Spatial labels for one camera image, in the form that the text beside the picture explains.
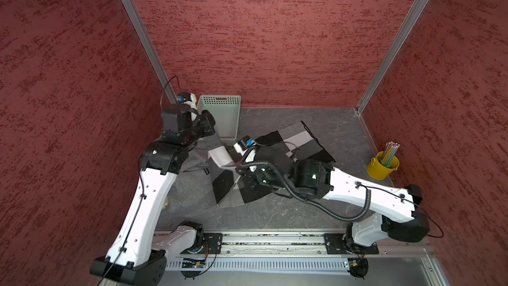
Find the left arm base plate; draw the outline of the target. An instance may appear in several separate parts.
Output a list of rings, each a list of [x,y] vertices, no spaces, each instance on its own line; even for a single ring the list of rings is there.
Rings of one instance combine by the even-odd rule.
[[[203,245],[199,254],[220,254],[223,237],[222,233],[204,233]]]

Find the black white checkered scarf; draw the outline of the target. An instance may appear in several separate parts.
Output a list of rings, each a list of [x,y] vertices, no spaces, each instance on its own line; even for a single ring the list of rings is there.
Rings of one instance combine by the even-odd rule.
[[[331,173],[335,160],[321,146],[304,122],[293,124],[253,140],[256,145],[261,147],[275,146],[282,149],[294,160],[288,176],[281,176],[279,171],[268,162],[259,162],[259,164],[266,164],[274,169],[284,184],[283,189],[278,189],[273,193],[315,205],[318,199],[333,190]],[[221,207],[246,204],[239,192],[239,175],[236,172],[236,167],[240,160],[246,157],[245,154],[238,154],[239,160],[234,160],[224,146],[208,152],[214,197]]]

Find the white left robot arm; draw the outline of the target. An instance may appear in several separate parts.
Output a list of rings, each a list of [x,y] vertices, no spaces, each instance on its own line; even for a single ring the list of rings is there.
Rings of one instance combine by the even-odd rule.
[[[198,140],[214,135],[213,115],[187,105],[161,114],[160,137],[140,157],[136,193],[119,234],[107,254],[95,259],[90,273],[99,285],[158,285],[166,265],[182,252],[207,251],[201,224],[181,223],[167,238],[153,243],[165,199]]]

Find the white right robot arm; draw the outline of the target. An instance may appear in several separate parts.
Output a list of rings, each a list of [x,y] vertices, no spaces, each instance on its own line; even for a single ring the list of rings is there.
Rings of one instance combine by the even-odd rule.
[[[319,160],[294,160],[272,146],[249,149],[235,170],[347,223],[343,240],[349,249],[367,248],[385,238],[416,243],[431,231],[429,217],[419,208],[417,186],[377,185]]]

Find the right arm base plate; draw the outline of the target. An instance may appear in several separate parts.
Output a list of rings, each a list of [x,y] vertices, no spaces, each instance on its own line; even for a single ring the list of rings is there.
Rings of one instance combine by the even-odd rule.
[[[361,246],[353,241],[347,234],[324,234],[324,245],[328,255],[378,255],[379,250],[376,244]]]

